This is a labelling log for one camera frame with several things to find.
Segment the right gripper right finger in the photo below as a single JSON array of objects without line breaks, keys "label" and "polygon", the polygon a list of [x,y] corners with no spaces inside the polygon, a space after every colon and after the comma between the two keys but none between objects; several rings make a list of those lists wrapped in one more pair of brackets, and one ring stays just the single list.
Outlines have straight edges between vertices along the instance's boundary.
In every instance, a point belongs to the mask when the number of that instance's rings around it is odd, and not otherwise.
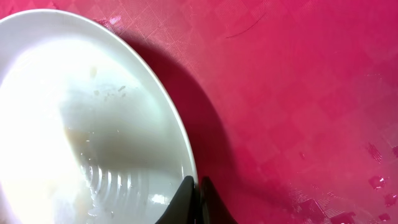
[{"label": "right gripper right finger", "polygon": [[209,177],[202,178],[200,208],[204,224],[237,224]]}]

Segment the white plate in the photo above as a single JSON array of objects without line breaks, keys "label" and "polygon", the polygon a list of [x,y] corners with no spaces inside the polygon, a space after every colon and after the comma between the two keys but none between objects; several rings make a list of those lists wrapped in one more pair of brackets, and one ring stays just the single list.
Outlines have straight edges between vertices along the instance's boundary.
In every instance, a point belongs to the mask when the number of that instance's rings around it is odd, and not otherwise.
[{"label": "white plate", "polygon": [[1,222],[155,223],[197,170],[146,62],[85,17],[1,19]]}]

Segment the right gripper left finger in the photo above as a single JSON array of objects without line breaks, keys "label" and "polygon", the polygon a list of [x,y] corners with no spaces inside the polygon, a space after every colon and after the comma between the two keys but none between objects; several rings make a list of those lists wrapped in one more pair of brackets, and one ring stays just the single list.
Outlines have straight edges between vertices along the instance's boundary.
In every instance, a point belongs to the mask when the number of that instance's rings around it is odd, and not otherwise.
[{"label": "right gripper left finger", "polygon": [[156,224],[195,223],[195,183],[192,176],[186,176],[177,189],[170,204]]}]

